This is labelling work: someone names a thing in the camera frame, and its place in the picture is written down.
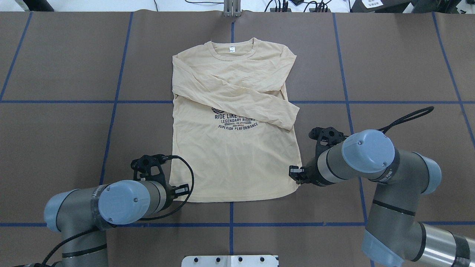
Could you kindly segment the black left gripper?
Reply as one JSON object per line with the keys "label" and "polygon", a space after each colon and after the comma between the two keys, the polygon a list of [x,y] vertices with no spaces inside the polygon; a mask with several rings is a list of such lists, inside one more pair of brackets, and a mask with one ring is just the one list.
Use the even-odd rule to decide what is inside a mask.
{"label": "black left gripper", "polygon": [[171,206],[175,196],[184,196],[190,194],[189,184],[183,184],[177,187],[160,184],[160,210],[165,210]]}

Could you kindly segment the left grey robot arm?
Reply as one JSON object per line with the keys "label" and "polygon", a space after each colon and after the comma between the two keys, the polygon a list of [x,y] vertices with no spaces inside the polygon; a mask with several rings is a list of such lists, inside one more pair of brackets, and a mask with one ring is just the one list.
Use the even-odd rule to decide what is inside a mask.
{"label": "left grey robot arm", "polygon": [[45,206],[44,220],[49,230],[61,233],[62,241],[40,265],[46,267],[62,249],[62,259],[54,267],[107,267],[108,229],[152,220],[153,214],[192,191],[188,184],[176,187],[159,181],[122,180],[56,194]]}

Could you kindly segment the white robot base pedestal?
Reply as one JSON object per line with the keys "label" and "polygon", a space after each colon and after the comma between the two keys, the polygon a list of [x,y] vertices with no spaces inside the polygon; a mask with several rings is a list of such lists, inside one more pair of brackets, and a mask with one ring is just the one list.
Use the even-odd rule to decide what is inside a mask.
{"label": "white robot base pedestal", "polygon": [[275,255],[214,255],[186,256],[182,267],[278,267]]}

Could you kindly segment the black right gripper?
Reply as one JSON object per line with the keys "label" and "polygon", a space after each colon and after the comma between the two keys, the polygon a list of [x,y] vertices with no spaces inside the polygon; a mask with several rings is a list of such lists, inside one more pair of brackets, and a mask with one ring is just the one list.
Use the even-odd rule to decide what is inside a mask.
{"label": "black right gripper", "polygon": [[319,187],[329,185],[329,182],[324,179],[319,172],[317,165],[317,157],[311,159],[304,167],[295,165],[289,166],[289,177],[295,181],[296,184],[314,184]]}

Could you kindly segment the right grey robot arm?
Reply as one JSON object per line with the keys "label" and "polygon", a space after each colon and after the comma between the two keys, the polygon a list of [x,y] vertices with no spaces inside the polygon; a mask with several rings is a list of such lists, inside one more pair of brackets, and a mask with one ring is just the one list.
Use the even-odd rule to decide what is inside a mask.
{"label": "right grey robot arm", "polygon": [[315,157],[289,167],[297,184],[325,187],[366,178],[375,189],[362,250],[374,262],[400,267],[406,261],[430,267],[473,267],[474,240],[415,220],[421,196],[440,185],[438,164],[417,152],[399,150],[383,133],[368,129],[345,136],[316,127]]}

